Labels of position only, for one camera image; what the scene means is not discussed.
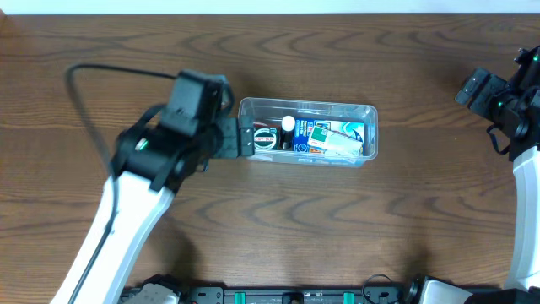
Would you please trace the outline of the green round-logo box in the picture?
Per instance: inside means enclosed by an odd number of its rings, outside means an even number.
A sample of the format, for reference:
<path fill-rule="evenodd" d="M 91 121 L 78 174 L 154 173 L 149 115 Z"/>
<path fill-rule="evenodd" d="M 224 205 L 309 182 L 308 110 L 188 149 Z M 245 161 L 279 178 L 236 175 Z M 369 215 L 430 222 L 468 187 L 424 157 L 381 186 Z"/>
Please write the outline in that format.
<path fill-rule="evenodd" d="M 256 149 L 272 150 L 279 147 L 279 131 L 276 128 L 258 128 L 254 132 Z"/>

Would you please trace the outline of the dark bottle white cap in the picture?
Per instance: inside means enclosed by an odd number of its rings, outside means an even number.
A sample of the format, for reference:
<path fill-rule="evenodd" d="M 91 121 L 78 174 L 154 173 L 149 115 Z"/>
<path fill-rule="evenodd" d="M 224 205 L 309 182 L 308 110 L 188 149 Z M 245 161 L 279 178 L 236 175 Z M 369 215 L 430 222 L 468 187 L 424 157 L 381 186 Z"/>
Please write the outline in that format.
<path fill-rule="evenodd" d="M 296 121 L 294 117 L 283 117 L 280 129 L 280 147 L 282 149 L 289 150 L 292 148 L 295 123 Z"/>

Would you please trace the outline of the white green medicine box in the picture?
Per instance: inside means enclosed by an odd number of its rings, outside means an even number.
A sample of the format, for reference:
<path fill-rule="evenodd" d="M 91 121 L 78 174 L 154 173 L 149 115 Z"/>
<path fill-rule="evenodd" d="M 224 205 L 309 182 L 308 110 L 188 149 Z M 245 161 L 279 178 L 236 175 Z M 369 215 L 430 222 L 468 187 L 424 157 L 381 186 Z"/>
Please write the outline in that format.
<path fill-rule="evenodd" d="M 346 157 L 363 155 L 362 142 L 319 126 L 313 127 L 308 138 L 308 145 L 335 155 Z"/>

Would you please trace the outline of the blue Kool Fever box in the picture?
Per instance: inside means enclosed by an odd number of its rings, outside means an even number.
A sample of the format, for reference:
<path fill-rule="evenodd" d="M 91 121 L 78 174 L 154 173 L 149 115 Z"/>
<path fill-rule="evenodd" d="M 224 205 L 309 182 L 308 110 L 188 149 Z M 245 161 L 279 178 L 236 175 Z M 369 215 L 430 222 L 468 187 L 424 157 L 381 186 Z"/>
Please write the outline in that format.
<path fill-rule="evenodd" d="M 364 155 L 362 122 L 298 118 L 294 127 L 293 151 L 342 157 Z"/>

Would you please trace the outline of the red ActiFast medicine box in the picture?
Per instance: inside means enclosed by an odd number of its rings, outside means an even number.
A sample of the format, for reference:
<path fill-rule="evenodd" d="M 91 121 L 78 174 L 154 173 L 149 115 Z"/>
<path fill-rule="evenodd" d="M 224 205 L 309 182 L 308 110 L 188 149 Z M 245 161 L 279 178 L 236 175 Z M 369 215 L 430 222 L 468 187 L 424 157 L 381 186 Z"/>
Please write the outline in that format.
<path fill-rule="evenodd" d="M 280 126 L 278 124 L 272 124 L 272 123 L 265 123 L 265 122 L 253 122 L 253 126 L 255 129 L 259 128 L 276 128 L 279 129 Z"/>

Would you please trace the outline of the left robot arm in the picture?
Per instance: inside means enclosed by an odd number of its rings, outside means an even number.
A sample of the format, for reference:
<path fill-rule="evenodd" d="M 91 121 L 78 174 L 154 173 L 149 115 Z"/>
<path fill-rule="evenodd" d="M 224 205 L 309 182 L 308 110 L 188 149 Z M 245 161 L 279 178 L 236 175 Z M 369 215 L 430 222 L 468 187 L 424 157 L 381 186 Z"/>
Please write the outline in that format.
<path fill-rule="evenodd" d="M 116 153 L 92 226 L 53 302 L 117 302 L 151 230 L 183 181 L 207 163 L 191 160 L 189 153 L 169 155 L 162 163 L 151 160 L 150 144 L 170 140 L 146 126 L 162 109 L 149 108 L 123 134 L 124 139 L 136 139 L 128 152 L 136 160 L 129 164 L 121 151 Z"/>

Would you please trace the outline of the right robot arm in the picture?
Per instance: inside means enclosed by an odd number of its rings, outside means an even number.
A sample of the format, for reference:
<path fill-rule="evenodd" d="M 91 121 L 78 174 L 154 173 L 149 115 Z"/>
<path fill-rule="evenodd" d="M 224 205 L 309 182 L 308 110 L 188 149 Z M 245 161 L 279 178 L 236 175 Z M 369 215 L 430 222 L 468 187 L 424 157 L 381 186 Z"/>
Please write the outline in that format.
<path fill-rule="evenodd" d="M 405 303 L 539 302 L 539 49 L 520 49 L 519 68 L 508 80 L 476 68 L 457 93 L 457 103 L 490 121 L 486 132 L 493 145 L 501 131 L 516 180 L 516 230 L 510 271 L 501 290 L 458 287 L 434 277 L 412 281 Z"/>

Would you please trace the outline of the clear plastic container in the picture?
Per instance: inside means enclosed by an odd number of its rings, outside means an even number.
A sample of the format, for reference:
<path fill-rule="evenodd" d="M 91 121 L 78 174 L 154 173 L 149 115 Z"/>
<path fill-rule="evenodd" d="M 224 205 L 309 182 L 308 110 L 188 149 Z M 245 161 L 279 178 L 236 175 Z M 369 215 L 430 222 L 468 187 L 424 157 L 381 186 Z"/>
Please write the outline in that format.
<path fill-rule="evenodd" d="M 360 167 L 378 155 L 373 106 L 247 97 L 239 115 L 254 119 L 251 160 Z"/>

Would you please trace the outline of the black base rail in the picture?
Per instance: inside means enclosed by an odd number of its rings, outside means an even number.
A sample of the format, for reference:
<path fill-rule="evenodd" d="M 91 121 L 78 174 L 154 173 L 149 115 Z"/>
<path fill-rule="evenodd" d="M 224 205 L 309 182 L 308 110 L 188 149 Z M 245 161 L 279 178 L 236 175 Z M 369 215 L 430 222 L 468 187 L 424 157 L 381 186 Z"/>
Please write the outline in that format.
<path fill-rule="evenodd" d="M 418 283 L 408 287 L 381 276 L 361 286 L 228 287 L 223 284 L 184 285 L 156 274 L 136 287 L 126 287 L 119 302 L 176 304 L 406 304 L 418 303 Z"/>

